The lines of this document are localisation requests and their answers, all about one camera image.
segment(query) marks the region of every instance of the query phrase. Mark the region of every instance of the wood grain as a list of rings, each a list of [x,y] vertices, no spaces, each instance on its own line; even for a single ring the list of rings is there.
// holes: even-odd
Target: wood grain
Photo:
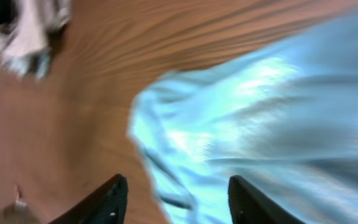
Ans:
[[[0,72],[0,208],[13,182],[43,222],[117,173],[126,223],[164,223],[126,138],[133,97],[168,70],[207,68],[295,34],[358,0],[76,0],[43,82]]]

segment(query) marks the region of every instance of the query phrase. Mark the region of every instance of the wooden table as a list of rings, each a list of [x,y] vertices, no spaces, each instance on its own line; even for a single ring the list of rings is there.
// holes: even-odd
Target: wooden table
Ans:
[[[50,76],[0,71],[0,208],[13,182],[44,222],[116,173],[126,223],[164,223],[126,138],[133,97],[168,70],[208,68],[296,34],[358,0],[76,0]]]

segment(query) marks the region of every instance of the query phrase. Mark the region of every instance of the beige fabric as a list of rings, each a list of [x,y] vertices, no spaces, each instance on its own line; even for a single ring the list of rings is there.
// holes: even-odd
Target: beige fabric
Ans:
[[[48,33],[61,29],[71,17],[71,0],[15,0],[17,18],[0,26],[2,66],[20,77],[40,57],[37,76],[45,75],[49,63]]]

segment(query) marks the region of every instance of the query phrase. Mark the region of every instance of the blue cloth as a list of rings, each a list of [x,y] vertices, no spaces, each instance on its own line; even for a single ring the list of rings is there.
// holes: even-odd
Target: blue cloth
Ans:
[[[232,223],[232,175],[305,223],[358,223],[358,10],[164,74],[135,99],[129,135],[172,223]]]

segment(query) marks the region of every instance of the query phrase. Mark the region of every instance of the brown wooden surface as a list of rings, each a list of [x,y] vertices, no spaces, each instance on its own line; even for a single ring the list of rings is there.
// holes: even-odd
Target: brown wooden surface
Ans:
[[[0,71],[0,208],[17,182],[52,220],[116,173],[126,223],[164,223],[131,142],[136,93],[167,70],[207,68],[299,32],[358,0],[75,0],[43,82]]]

